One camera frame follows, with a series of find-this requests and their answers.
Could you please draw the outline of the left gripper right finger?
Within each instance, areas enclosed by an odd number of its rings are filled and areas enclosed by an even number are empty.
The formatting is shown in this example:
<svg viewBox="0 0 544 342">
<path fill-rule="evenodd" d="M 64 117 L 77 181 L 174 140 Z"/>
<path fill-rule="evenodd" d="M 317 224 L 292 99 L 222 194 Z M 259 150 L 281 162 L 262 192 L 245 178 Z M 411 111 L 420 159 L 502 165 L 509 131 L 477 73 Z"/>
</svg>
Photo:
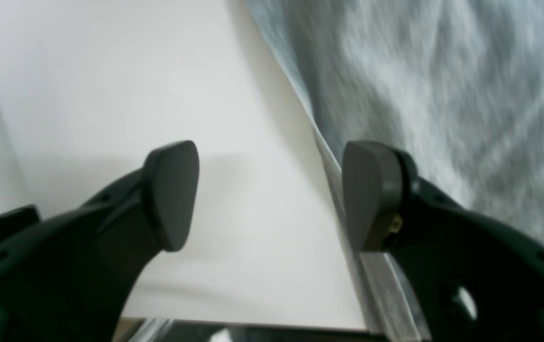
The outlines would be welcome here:
<svg viewBox="0 0 544 342">
<path fill-rule="evenodd" d="M 544 342 L 544 246 L 459 206 L 405 151 L 349 142 L 342 156 L 348 236 L 387 252 L 435 342 Z"/>
</svg>

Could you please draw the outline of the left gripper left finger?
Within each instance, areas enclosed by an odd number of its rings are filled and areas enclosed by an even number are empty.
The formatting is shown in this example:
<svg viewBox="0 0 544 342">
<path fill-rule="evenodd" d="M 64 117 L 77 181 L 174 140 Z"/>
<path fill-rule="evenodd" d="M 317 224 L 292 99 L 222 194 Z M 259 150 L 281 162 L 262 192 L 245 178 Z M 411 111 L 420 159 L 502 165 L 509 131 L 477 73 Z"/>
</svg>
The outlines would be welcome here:
<svg viewBox="0 0 544 342">
<path fill-rule="evenodd" d="M 187 242 L 199 178 L 192 141 L 48 219 L 0 214 L 0 342 L 109 342 L 145 266 Z"/>
</svg>

